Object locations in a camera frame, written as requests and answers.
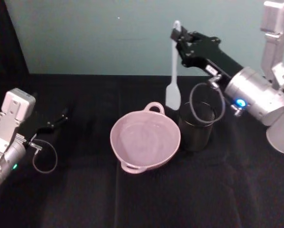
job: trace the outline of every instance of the bowl handle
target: bowl handle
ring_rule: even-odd
[[[160,110],[160,113],[165,115],[164,107],[159,102],[151,102],[147,104],[147,106],[144,108],[146,111],[150,111],[152,107],[157,107]]]
[[[124,171],[131,173],[131,174],[139,174],[139,173],[143,173],[147,170],[146,167],[139,167],[139,166],[135,166],[135,165],[125,163],[125,162],[121,162],[121,167]]]

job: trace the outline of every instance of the blue led light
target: blue led light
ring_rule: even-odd
[[[242,99],[237,99],[236,100],[236,105],[238,105],[241,108],[244,108],[246,106],[246,102]]]

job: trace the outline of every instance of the black fabric backdrop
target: black fabric backdrop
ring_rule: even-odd
[[[69,122],[46,137],[58,151],[57,170],[38,174],[30,164],[33,150],[28,150],[0,187],[0,227],[284,227],[284,155],[271,148],[265,127],[250,115],[235,118],[228,108],[204,151],[180,150],[160,169],[129,175],[111,150],[110,129],[118,118],[149,102],[163,104],[170,78],[25,77],[3,1],[0,25],[5,42],[0,43],[0,107],[14,87],[38,92],[32,121],[25,124],[35,129],[74,104]],[[193,85],[205,80],[180,77],[182,101]],[[175,117],[170,110],[167,114]]]

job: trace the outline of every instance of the teal wall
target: teal wall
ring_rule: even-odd
[[[220,37],[223,51],[261,72],[262,0],[5,1],[31,73],[169,75],[176,19]]]

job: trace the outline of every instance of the pink bowl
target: pink bowl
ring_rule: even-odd
[[[160,112],[150,111],[152,107]],[[149,103],[144,110],[128,113],[112,127],[110,143],[124,171],[138,174],[158,168],[177,152],[181,141],[178,126],[165,116],[163,106]]]

